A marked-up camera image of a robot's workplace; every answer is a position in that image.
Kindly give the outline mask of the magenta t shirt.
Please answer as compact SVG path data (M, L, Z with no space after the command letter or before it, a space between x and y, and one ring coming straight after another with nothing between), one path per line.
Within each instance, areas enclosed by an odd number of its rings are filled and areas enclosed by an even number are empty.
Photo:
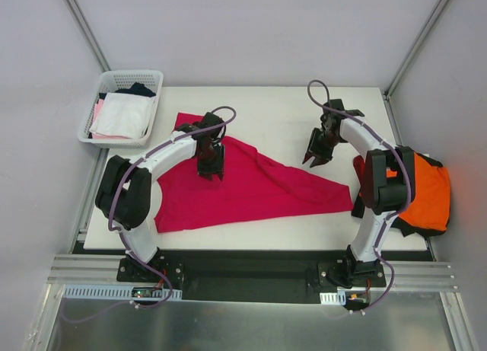
M154 218L158 233L193 230L235 222L297 215L347 212L349 187L285 166L255 147L225 136L224 177L197 174L186 160L158 178L161 207Z

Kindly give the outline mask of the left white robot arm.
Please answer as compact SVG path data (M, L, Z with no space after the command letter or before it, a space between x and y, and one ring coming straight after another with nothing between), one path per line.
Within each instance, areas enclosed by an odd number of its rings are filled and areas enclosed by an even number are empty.
M197 174L206 180L224 177L226 125L216 114L206 113L199 122L179 125L160 145L132 158L111 157L104 169L95 197L95 206L107 219L110 232L122 241L135 273L146 282L164 278L155 259L158 246L152 239L148 214L151 188L157 179L178 164L196 159Z

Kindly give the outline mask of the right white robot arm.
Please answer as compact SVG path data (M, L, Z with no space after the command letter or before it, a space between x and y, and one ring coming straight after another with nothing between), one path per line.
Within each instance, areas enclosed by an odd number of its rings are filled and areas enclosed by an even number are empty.
M360 110L346 110L340 99L324 104L321 127L313 129L303 162L310 166L327 164L339 143L349 143L364 159L360 197L364 215L355 239L340 263L326 271L333 285L350 289L381 271L380 255L385 236L414 197L414 152L392 146L364 121Z

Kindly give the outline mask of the white cloth in basket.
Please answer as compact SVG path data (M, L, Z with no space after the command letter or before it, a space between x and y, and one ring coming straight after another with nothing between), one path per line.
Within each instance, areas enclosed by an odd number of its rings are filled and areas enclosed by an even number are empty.
M132 94L107 93L98 116L96 130L107 136L125 136L140 139L151 118L153 97Z

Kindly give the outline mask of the white plastic basket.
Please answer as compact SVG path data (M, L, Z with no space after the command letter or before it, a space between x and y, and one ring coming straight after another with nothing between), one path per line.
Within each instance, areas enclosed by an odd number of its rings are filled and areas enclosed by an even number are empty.
M102 73L78 140L100 148L142 148L151 135L164 75L150 69Z

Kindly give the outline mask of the dark navy cloth in basket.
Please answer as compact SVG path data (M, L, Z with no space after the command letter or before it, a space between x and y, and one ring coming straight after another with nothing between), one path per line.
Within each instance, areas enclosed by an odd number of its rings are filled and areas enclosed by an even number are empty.
M144 84L136 82L130 88L120 88L116 90L118 94L132 94L143 97L155 97L156 93L147 88Z

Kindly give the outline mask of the pink cloth in basket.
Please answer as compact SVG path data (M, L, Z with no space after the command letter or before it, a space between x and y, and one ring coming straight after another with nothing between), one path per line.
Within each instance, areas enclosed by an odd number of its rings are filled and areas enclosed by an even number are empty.
M125 136L107 136L104 134L98 134L96 130L96 124L98 120L98 116L102 110L104 103L104 99L99 99L98 102L94 105L94 115L93 115L93 121L91 124L91 127L89 129L89 132L91 134L92 139L127 139Z

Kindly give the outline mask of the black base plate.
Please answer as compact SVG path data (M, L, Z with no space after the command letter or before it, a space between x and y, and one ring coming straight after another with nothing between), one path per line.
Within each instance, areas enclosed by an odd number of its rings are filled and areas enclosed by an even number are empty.
M121 250L77 246L75 255L113 260L117 282L171 286L193 301L309 305L338 288L386 286L385 263L350 250L159 250L147 266Z

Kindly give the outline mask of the right aluminium frame post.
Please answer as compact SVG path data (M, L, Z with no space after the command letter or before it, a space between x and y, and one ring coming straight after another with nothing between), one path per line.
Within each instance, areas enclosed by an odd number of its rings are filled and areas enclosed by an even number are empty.
M389 101L396 89L400 86L403 79L406 77L406 73L410 70L412 64L419 56L423 46L428 41L428 38L431 36L431 33L439 23L451 1L452 0L437 0L434 3L433 8L425 19L425 22L421 26L411 46L408 48L402 62L399 64L399 67L396 70L392 80L385 88L383 92L384 100Z

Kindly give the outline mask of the aluminium frame post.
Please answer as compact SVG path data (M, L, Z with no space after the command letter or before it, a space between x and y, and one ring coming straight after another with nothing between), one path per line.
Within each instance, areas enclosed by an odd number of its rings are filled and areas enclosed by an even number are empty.
M98 67L102 72L111 70L110 64L92 31L92 28L79 5L78 0L63 0L73 20L75 21L88 49L91 51Z
M433 8L425 19L425 22L421 26L411 46L408 48L402 62L399 64L399 67L396 70L392 80L385 88L383 92L384 100L389 101L396 89L400 86L403 79L406 77L406 73L410 70L412 64L419 56L423 46L428 41L428 38L431 36L431 33L439 23L451 1L452 0L437 0L434 3Z

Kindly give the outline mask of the left aluminium frame post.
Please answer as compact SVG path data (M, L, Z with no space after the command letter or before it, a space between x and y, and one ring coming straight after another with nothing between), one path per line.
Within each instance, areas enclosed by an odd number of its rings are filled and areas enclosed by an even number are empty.
M79 5L78 0L63 0L73 20L75 21L88 49L91 51L98 67L102 72L111 70L110 64L92 31L92 28Z

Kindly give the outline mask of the aluminium front rail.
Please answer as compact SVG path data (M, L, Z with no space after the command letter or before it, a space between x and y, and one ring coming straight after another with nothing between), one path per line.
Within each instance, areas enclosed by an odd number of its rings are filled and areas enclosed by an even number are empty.
M47 283L104 284L116 282L120 255L60 254L55 256ZM452 266L446 262L392 261L385 277L394 273L394 292L459 292Z

